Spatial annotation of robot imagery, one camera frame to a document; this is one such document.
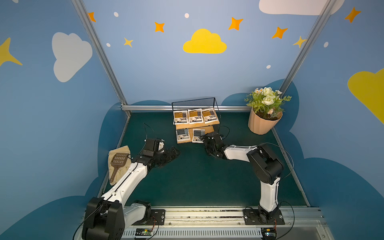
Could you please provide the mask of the grey coffee bag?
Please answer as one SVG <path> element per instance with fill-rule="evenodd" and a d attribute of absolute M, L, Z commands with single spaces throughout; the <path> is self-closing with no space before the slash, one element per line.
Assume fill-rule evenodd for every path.
<path fill-rule="evenodd" d="M 202 144 L 203 143 L 202 137 L 205 134 L 206 134 L 205 129 L 193 129 L 192 142 Z"/>
<path fill-rule="evenodd" d="M 184 143 L 191 140 L 189 129 L 176 130 L 177 143 Z"/>

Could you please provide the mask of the yellow coffee bag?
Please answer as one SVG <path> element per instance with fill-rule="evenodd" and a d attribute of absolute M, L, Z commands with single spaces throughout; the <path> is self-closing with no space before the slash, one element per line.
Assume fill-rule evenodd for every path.
<path fill-rule="evenodd" d="M 188 111 L 173 111 L 174 115 L 174 125 L 180 125 L 180 124 L 188 124 L 189 123 L 189 117 L 188 117 Z"/>
<path fill-rule="evenodd" d="M 202 115 L 205 124 L 212 123 L 218 120 L 217 114 L 213 108 L 202 109 Z"/>
<path fill-rule="evenodd" d="M 188 110 L 189 124 L 203 123 L 202 109 Z"/>

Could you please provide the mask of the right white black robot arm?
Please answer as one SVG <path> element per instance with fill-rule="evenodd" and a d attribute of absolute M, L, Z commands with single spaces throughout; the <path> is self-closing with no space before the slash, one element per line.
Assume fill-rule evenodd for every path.
<path fill-rule="evenodd" d="M 225 160 L 249 162 L 260 180 L 261 197 L 258 209 L 243 210 L 247 225 L 284 225 L 280 211 L 278 191 L 284 170 L 283 163 L 266 144 L 258 146 L 236 146 L 224 144 L 217 132 L 201 137 L 207 153 Z"/>

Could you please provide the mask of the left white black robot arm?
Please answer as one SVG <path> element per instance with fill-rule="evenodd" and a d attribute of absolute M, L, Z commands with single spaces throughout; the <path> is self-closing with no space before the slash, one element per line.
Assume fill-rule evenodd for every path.
<path fill-rule="evenodd" d="M 162 139 L 147 139 L 143 149 L 132 160 L 128 171 L 101 197 L 87 204 L 85 218 L 77 227 L 83 240 L 119 240 L 124 230 L 152 219 L 151 204 L 135 201 L 125 204 L 138 184 L 153 168 L 163 167 L 180 155 L 175 147 L 165 148 Z"/>

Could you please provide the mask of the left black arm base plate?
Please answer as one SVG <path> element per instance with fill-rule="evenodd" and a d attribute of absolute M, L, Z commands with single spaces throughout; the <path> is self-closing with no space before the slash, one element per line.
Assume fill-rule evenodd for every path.
<path fill-rule="evenodd" d="M 153 225 L 156 221 L 156 225 L 163 226 L 165 224 L 166 210 L 164 209 L 154 209 L 151 210 L 151 213 L 145 215 L 143 220 L 137 221 L 133 226 L 149 226 Z"/>

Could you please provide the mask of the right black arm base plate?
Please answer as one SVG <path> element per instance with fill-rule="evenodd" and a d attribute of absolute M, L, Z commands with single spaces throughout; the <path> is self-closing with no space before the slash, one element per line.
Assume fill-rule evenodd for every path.
<path fill-rule="evenodd" d="M 243 217 L 246 225 L 285 225 L 285 220 L 279 208 L 272 212 L 245 208 L 243 209 Z"/>

